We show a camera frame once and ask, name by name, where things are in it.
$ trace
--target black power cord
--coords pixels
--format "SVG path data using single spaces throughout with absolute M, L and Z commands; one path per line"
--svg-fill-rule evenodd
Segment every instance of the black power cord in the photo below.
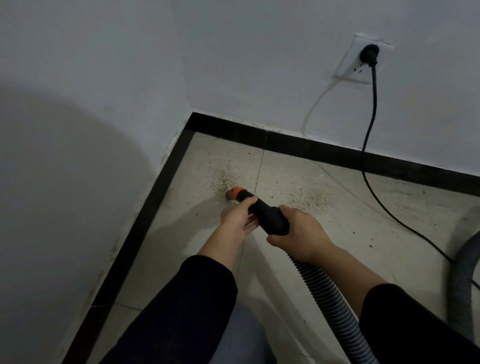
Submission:
M 379 53 L 379 48 L 375 44 L 367 45 L 362 52 L 360 53 L 360 61 L 366 63 L 372 69 L 372 88 L 373 88 L 373 111 L 372 111 L 372 119 L 370 120 L 370 124 L 368 126 L 367 134 L 365 135 L 365 140 L 363 141 L 363 147 L 360 153 L 360 170 L 363 176 L 363 180 L 367 185 L 370 193 L 374 197 L 374 199 L 378 202 L 380 207 L 397 223 L 402 225 L 405 229 L 410 230 L 412 233 L 420 236 L 423 240 L 425 240 L 428 244 L 430 244 L 436 251 L 438 251 L 449 263 L 453 264 L 454 260 L 450 258 L 442 249 L 440 249 L 433 241 L 427 238 L 425 235 L 420 234 L 415 229 L 411 228 L 410 226 L 404 224 L 399 219 L 397 219 L 388 209 L 382 204 L 382 202 L 378 199 L 377 195 L 373 191 L 372 187 L 368 183 L 367 176 L 365 175 L 365 166 L 364 166 L 364 157 L 365 157 L 365 148 L 367 147 L 368 138 L 370 136 L 370 132 L 372 131 L 373 122 L 375 121 L 375 116 L 377 114 L 377 72 L 375 66 L 377 64 L 377 56 Z M 480 285 L 472 280 L 472 284 L 480 290 Z

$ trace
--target plug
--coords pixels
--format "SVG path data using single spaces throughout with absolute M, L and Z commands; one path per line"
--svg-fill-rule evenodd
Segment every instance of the plug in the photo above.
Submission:
M 360 52 L 360 61 L 366 63 L 370 67 L 373 67 L 377 64 L 377 57 L 380 49 L 376 44 L 369 44 Z

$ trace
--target electrical outlet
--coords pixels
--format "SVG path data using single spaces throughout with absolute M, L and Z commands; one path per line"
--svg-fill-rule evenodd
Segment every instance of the electrical outlet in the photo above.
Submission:
M 362 63 L 359 57 L 362 49 L 369 44 L 376 44 L 380 49 L 376 66 L 377 73 L 379 73 L 390 59 L 394 47 L 391 44 L 380 40 L 369 39 L 366 36 L 354 34 L 352 44 L 343 59 L 340 61 L 334 77 L 345 81 L 371 84 L 372 72 L 370 67 L 367 64 Z

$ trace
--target tile floor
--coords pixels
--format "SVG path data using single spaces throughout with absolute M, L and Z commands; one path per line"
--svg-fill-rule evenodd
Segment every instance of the tile floor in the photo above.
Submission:
M 450 255 L 480 229 L 480 197 L 376 175 L 369 175 L 369 181 L 394 215 Z M 313 214 L 336 244 L 445 318 L 448 263 L 380 209 L 360 172 L 197 133 L 88 364 L 100 361 L 182 261 L 197 253 L 229 205 L 225 190 L 234 185 L 255 191 L 269 204 Z M 294 266 L 265 237 L 261 229 L 254 231 L 238 257 L 238 300 L 263 322 L 278 362 L 347 363 Z M 475 277 L 480 281 L 480 269 Z M 480 293 L 473 292 L 479 344 Z

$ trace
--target black vacuum handle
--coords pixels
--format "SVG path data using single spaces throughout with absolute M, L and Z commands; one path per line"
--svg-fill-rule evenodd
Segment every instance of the black vacuum handle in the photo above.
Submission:
M 237 193 L 236 200 L 242 202 L 252 196 L 254 194 L 242 190 Z M 287 235 L 290 231 L 290 224 L 278 207 L 269 206 L 259 198 L 248 210 L 258 218 L 260 226 L 268 235 Z

